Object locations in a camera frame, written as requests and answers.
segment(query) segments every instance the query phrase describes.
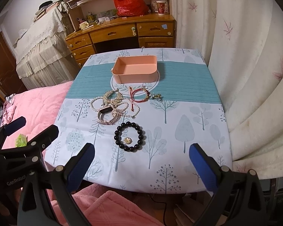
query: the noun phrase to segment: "wooden desk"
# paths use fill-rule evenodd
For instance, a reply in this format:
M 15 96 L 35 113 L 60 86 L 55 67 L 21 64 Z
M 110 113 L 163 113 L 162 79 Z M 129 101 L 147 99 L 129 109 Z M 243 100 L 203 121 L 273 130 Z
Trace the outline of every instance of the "wooden desk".
M 114 39 L 136 37 L 139 47 L 174 47 L 174 26 L 175 19 L 171 15 L 116 18 L 79 30 L 72 37 L 67 37 L 66 43 L 82 67 L 90 55 L 99 53 L 94 44 Z

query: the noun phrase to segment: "pink plastic box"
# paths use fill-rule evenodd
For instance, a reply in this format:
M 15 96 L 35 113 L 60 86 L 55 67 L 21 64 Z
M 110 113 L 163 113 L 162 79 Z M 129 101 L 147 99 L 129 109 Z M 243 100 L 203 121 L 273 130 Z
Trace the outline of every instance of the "pink plastic box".
M 118 57 L 111 71 L 118 84 L 154 82 L 157 80 L 157 57 Z

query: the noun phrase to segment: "green plastic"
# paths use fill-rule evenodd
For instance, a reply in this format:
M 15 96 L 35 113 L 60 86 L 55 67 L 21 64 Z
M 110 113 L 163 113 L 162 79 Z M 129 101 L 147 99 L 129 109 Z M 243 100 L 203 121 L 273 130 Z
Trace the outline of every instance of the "green plastic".
M 24 134 L 19 134 L 19 136 L 16 139 L 16 147 L 24 147 L 26 146 L 26 136 Z

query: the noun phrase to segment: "power cord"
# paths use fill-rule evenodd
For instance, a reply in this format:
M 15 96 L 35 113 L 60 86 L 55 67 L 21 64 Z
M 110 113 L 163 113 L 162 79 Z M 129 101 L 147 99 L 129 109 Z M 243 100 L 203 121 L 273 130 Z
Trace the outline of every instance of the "power cord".
M 166 221 L 165 221 L 165 216 L 166 216 L 166 210 L 167 210 L 167 203 L 166 202 L 160 202 L 160 201 L 155 201 L 152 196 L 150 194 L 148 194 L 148 196 L 151 198 L 152 201 L 154 201 L 155 203 L 163 203 L 164 204 L 164 216 L 163 216 L 163 221 L 164 221 L 164 225 L 167 226 Z

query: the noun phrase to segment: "pink cloth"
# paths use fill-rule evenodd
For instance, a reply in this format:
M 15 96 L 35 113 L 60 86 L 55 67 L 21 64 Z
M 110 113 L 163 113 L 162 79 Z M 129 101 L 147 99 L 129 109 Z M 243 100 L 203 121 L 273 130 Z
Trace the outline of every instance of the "pink cloth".
M 6 111 L 4 112 L 2 116 L 3 125 L 9 124 L 13 120 L 15 109 L 16 109 L 16 105 L 12 105 L 6 109 Z
M 163 226 L 133 202 L 95 183 L 74 194 L 73 198 L 92 226 Z M 51 204 L 59 223 L 68 225 L 57 201 Z
M 41 131 L 54 124 L 58 111 L 73 82 L 66 82 L 52 87 L 32 89 L 14 96 L 13 106 L 17 106 L 12 120 L 24 116 L 26 125 L 7 137 L 3 149 L 15 147 L 15 140 L 20 133 L 28 141 Z

